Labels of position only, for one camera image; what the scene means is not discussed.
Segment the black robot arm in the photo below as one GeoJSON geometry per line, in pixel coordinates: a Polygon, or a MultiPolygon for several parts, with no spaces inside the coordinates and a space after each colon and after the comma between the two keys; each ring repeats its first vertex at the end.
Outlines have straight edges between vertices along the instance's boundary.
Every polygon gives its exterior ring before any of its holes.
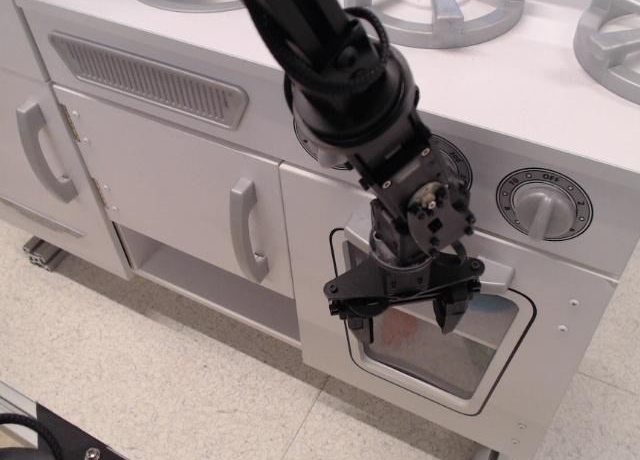
{"type": "Polygon", "coordinates": [[[452,332],[480,289],[483,263],[464,182],[417,112],[419,91],[379,19],[337,0],[241,0],[285,73],[286,102],[322,153],[373,193],[369,256],[324,288],[330,312],[364,343],[386,310],[429,301],[452,332]]]}

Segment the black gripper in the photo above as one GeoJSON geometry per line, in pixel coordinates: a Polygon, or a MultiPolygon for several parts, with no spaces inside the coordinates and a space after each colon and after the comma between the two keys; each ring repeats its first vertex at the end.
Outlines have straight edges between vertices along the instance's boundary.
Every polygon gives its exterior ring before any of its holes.
{"type": "Polygon", "coordinates": [[[481,261],[466,255],[460,242],[462,236],[473,233],[475,217],[468,204],[438,201],[431,210],[419,204],[409,210],[425,248],[381,201],[373,200],[370,207],[371,252],[325,284],[330,313],[347,320],[362,344],[372,344],[376,316],[392,306],[431,301],[441,332],[453,332],[480,291],[485,270],[481,261]]]}

